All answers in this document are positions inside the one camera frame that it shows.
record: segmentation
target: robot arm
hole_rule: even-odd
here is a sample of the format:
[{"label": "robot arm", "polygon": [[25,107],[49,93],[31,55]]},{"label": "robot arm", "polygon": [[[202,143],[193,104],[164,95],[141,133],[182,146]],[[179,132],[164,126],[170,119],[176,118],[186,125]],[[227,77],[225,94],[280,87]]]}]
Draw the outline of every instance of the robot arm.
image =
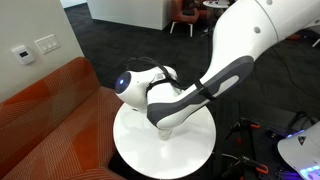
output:
[{"label": "robot arm", "polygon": [[[269,47],[316,22],[320,17],[319,7],[320,0],[300,3],[292,0],[238,0],[216,24],[211,64],[198,82],[183,92],[170,83],[158,84],[143,98],[141,94],[145,95],[148,84],[162,79],[161,70],[154,68],[140,74],[144,83],[136,75],[131,75],[131,83],[119,93],[117,86],[123,79],[121,76],[116,92],[124,102],[129,102],[130,89],[136,89],[135,97],[139,101],[143,99],[140,110],[147,111],[154,126],[170,130],[244,80],[251,73],[254,61]],[[167,69],[175,78],[174,70]]]}]

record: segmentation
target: couch cushion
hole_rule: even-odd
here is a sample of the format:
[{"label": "couch cushion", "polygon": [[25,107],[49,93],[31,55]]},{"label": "couch cushion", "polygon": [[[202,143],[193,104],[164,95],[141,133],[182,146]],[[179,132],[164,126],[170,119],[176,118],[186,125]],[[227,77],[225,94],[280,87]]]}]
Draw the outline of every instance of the couch cushion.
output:
[{"label": "couch cushion", "polygon": [[100,87],[4,179],[122,179],[107,169],[121,105],[113,90]]},{"label": "couch cushion", "polygon": [[0,179],[99,87],[91,64],[76,58],[0,103]]}]

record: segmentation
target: table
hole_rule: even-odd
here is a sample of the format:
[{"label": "table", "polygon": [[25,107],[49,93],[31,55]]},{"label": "table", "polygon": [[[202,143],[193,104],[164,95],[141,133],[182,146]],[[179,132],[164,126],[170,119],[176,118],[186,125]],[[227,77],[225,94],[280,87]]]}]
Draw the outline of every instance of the table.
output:
[{"label": "table", "polygon": [[216,127],[206,107],[201,108],[162,141],[158,129],[144,114],[127,104],[119,109],[113,135],[124,161],[139,173],[155,179],[176,179],[198,170],[210,157]]},{"label": "table", "polygon": [[205,5],[208,8],[208,12],[210,12],[210,23],[209,23],[209,27],[208,27],[208,32],[206,32],[205,34],[201,35],[201,37],[206,36],[206,35],[211,35],[211,33],[213,32],[213,18],[214,18],[214,14],[215,11],[214,9],[226,9],[229,6],[227,4],[217,4],[217,1],[204,1],[203,5]]}]

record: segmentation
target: dark carpet floor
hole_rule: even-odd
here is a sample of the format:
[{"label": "dark carpet floor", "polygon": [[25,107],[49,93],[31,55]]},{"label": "dark carpet floor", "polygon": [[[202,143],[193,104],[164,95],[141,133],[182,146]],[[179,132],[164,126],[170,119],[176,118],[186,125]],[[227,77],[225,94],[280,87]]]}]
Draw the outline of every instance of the dark carpet floor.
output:
[{"label": "dark carpet floor", "polygon": [[[159,31],[94,21],[86,4],[68,8],[66,14],[85,57],[93,64],[103,86],[114,88],[117,77],[126,71],[124,62],[130,57],[147,56],[172,66],[182,85],[193,84],[207,71],[212,40],[208,36],[200,37],[205,22],[195,24],[194,36],[190,38],[188,25],[183,24],[177,24],[173,34],[169,34],[171,24]],[[226,103],[227,99],[291,112],[306,111],[320,117],[320,45],[312,48],[315,40],[310,37],[284,40],[264,52],[250,76],[217,101],[221,107],[226,105],[223,113],[234,116],[232,121],[236,121],[239,114],[238,107],[231,107],[237,104]],[[149,68],[147,64],[135,65],[140,70]],[[225,133],[233,122],[216,123],[223,127],[218,130]]]}]

